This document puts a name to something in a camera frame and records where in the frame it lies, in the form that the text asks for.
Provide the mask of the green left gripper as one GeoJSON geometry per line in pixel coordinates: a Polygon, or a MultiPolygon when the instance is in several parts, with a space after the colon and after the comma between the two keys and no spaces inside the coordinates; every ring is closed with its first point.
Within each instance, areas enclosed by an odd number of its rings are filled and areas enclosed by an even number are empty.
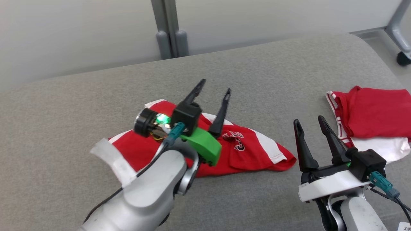
{"type": "MultiPolygon", "coordinates": [[[[186,98],[177,105],[177,107],[190,106],[194,103],[195,98],[199,96],[205,83],[206,79],[201,79],[186,96],[186,98]]],[[[217,139],[222,134],[231,93],[232,90],[228,88],[222,99],[221,107],[214,121],[209,126],[209,132],[197,127],[190,136],[184,134],[180,135],[180,138],[182,140],[187,140],[189,145],[194,148],[203,160],[210,166],[216,166],[221,156],[222,145],[217,139]]]]}

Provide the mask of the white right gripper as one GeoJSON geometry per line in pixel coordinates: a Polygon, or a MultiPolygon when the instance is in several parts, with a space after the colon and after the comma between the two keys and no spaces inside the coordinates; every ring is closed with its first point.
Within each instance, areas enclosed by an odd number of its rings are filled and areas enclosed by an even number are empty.
{"type": "Polygon", "coordinates": [[[303,172],[298,189],[298,195],[302,202],[333,194],[341,194],[371,183],[368,180],[364,182],[358,180],[349,171],[347,164],[351,160],[345,155],[345,146],[322,115],[318,116],[318,122],[322,133],[327,139],[333,164],[320,168],[307,146],[304,139],[304,130],[299,120],[295,119],[293,121],[299,168],[303,172]]]}

